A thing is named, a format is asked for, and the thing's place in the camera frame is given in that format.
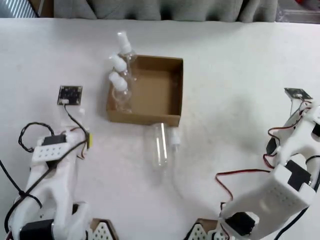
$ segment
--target table surface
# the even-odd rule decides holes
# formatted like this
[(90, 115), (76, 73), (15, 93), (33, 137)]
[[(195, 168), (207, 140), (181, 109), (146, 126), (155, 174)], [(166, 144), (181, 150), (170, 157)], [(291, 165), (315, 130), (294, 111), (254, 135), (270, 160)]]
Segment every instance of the table surface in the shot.
[[(108, 56), (118, 51), (119, 30), (127, 30), (138, 54), (184, 59), (176, 166), (182, 198), (155, 183), (144, 159), (146, 126), (107, 120)], [(59, 86), (83, 85), (94, 144), (80, 162), (76, 199), (89, 202), (94, 217), (110, 219), (122, 240), (182, 239), (197, 218), (217, 218), (228, 201), (217, 172), (265, 167), (267, 129), (289, 117), (284, 88), (319, 97), (319, 40), (320, 26), (311, 24), (0, 19), (0, 159), (24, 187), (31, 154), (17, 143), (21, 129), (33, 121), (58, 127)], [(45, 133), (31, 128), (24, 141), (32, 146)], [(264, 177), (223, 180), (236, 197)], [(0, 189), (3, 221), (18, 193), (2, 173)], [(319, 199), (282, 239), (320, 234)]]

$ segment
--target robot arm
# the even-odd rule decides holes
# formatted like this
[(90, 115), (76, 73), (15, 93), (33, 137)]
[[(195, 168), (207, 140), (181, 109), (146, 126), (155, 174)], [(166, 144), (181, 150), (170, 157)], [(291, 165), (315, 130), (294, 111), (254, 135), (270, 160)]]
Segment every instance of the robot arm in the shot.
[(307, 169), (306, 161), (320, 155), (320, 105), (302, 89), (286, 88), (286, 93), (297, 109), (292, 107), (284, 127), (271, 134), (267, 153), (274, 156), (275, 168), (264, 184), (227, 203), (220, 213), (220, 223), (236, 239), (262, 239), (315, 197), (320, 166), (314, 161)]
[[(33, 152), (26, 189), (83, 138), (83, 133), (76, 131), (41, 138)], [(33, 189), (31, 194), (42, 202), (41, 209), (29, 197), (16, 208), (10, 222), (14, 240), (86, 239), (85, 230), (91, 222), (90, 208), (87, 203), (76, 203), (73, 199), (78, 169), (76, 158), (76, 152), (72, 151)]]

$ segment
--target cardboard box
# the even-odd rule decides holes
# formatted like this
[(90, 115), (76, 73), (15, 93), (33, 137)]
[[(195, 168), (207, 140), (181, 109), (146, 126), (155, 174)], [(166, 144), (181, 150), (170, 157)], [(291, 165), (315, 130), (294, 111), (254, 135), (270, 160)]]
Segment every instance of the cardboard box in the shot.
[(54, 17), (54, 0), (29, 0), (29, 2), (40, 18)]
[(111, 122), (177, 127), (183, 98), (182, 58), (139, 55), (132, 65), (137, 78), (132, 87), (132, 113), (116, 110), (110, 85), (106, 111)]

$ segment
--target gray fabric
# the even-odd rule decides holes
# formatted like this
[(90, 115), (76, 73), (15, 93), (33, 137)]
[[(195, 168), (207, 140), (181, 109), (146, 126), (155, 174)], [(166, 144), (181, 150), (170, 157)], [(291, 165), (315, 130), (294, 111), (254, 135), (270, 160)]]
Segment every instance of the gray fabric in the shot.
[(278, 0), (54, 0), (56, 18), (274, 22)]

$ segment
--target white spray cap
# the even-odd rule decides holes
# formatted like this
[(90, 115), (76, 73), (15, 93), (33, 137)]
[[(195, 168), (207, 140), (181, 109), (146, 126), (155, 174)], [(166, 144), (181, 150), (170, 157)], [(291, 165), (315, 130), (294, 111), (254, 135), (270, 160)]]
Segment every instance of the white spray cap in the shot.
[(117, 35), (121, 54), (128, 54), (132, 52), (132, 47), (128, 40), (127, 33), (125, 31), (120, 31)]
[(113, 83), (114, 88), (119, 92), (123, 92), (128, 87), (126, 80), (119, 76), (119, 74), (115, 71), (110, 73), (109, 80)]
[(127, 70), (127, 64), (126, 62), (119, 57), (117, 54), (112, 54), (109, 59), (111, 60), (111, 62), (113, 63), (113, 66), (115, 68), (115, 70), (117, 70), (117, 72), (123, 72), (125, 70)]
[(170, 144), (171, 146), (180, 146), (181, 140), (178, 134), (178, 128), (172, 127), (171, 128), (171, 134), (170, 134)]

